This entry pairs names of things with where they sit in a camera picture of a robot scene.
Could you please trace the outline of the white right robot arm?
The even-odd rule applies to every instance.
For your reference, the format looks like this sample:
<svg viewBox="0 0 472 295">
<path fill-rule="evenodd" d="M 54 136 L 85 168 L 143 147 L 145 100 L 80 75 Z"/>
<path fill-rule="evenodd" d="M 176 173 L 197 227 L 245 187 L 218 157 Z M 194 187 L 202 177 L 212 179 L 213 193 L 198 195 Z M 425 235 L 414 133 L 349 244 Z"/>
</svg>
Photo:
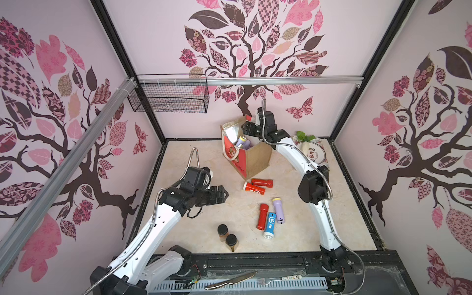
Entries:
<svg viewBox="0 0 472 295">
<path fill-rule="evenodd" d="M 303 202 L 309 204 L 315 216 L 320 234 L 322 269 L 328 273 L 340 271 L 347 264 L 349 253 L 353 251 L 342 242 L 334 225 L 329 208 L 333 192 L 328 181 L 327 167 L 310 160 L 289 134 L 277 127 L 272 112 L 262 107 L 255 117 L 245 118 L 242 132 L 270 145 L 301 174 L 297 193 Z"/>
</svg>

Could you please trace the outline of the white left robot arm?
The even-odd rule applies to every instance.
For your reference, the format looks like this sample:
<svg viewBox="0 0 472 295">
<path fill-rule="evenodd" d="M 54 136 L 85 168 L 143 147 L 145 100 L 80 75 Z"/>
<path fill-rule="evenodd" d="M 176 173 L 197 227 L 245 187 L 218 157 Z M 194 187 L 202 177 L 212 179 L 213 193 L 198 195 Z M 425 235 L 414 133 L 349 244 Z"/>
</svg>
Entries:
<svg viewBox="0 0 472 295">
<path fill-rule="evenodd" d="M 165 236 L 193 207 L 225 203 L 229 193 L 223 186 L 212 186 L 208 167 L 188 167 L 184 175 L 161 189 L 146 226 L 108 267 L 98 266 L 90 275 L 85 294 L 145 295 L 167 277 L 178 273 L 189 256 L 183 248 L 173 248 L 155 262 L 152 256 Z"/>
</svg>

